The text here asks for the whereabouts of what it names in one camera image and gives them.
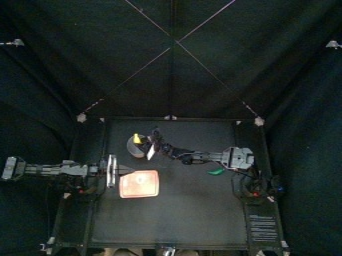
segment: black platform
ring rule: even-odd
[[[148,135],[155,126],[160,128],[164,140],[180,148],[208,152],[222,152],[231,146],[251,148],[260,168],[268,171],[262,129],[252,122],[236,126],[235,121],[218,120],[107,121],[105,153],[115,154],[121,165],[137,170],[157,170],[160,190],[157,197],[140,199],[121,199],[117,186],[105,190],[88,219],[83,217],[89,225],[87,246],[155,248],[172,245],[177,248],[247,250],[250,225],[246,223],[248,218],[244,217],[246,205],[232,193],[234,173],[226,171],[220,176],[211,176],[207,172],[219,167],[215,163],[187,166],[161,155],[155,155],[152,160],[147,161],[136,159],[128,153],[128,138],[133,133]],[[83,127],[73,148],[76,161],[99,160],[103,128],[104,124],[97,121]],[[64,211],[60,240],[72,240],[73,244],[77,244],[83,243],[84,239],[75,240],[69,227],[79,224],[65,221],[72,218],[81,219],[76,216],[77,209],[73,206]],[[267,210],[267,214],[278,220],[276,205],[271,208],[268,205],[267,209],[272,209]]]

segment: metal frame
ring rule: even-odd
[[[163,120],[160,118],[149,118],[148,120]],[[208,119],[181,119],[183,121],[219,121],[219,122],[226,122],[231,120],[208,120]],[[244,120],[247,125],[254,125],[254,120]],[[235,120],[232,121],[232,127],[234,127],[234,137],[235,137],[235,143],[238,147],[246,146],[246,139],[243,136],[243,131],[239,129],[239,126],[235,125]],[[266,139],[264,139],[264,131],[263,127],[254,128],[255,132],[258,134],[258,140],[259,144],[258,149],[262,151],[259,152],[258,155],[263,155],[263,160],[262,160],[262,168],[263,171],[267,172],[267,174],[271,174],[271,168],[270,168],[270,162],[268,162],[268,153],[267,153],[267,146],[266,146]],[[264,205],[258,205],[250,204],[250,202],[244,201],[242,202],[243,208],[244,208],[244,218],[246,218],[246,232],[247,232],[247,241],[246,244],[230,244],[228,246],[199,246],[194,244],[120,244],[120,243],[96,243],[91,242],[91,232],[93,228],[93,210],[96,207],[96,199],[99,196],[93,197],[89,202],[88,202],[88,212],[87,212],[87,223],[85,223],[85,228],[84,228],[84,234],[83,235],[83,242],[80,244],[75,243],[68,243],[68,241],[63,241],[63,238],[59,236],[59,226],[63,222],[63,215],[65,211],[65,201],[68,199],[61,199],[60,201],[60,206],[59,206],[59,212],[56,216],[56,222],[55,222],[55,228],[53,228],[53,236],[55,236],[55,244],[53,244],[53,254],[56,255],[59,250],[65,247],[73,247],[77,249],[80,252],[81,256],[87,255],[87,249],[88,248],[108,248],[108,247],[139,247],[141,249],[156,249],[167,246],[173,246],[177,249],[195,249],[195,250],[235,250],[235,251],[248,251],[248,254],[251,256],[255,256],[260,250],[266,251],[274,251],[276,255],[283,255],[283,248],[282,248],[282,241],[283,241],[283,232],[282,232],[282,223],[280,223],[280,218],[279,218],[279,210],[278,210],[278,204],[276,202],[264,202]],[[252,222],[255,222],[255,216],[258,215],[259,217],[271,217],[270,222],[271,227],[275,232],[275,237],[271,241],[254,241],[255,239],[255,233],[254,233],[254,226]]]

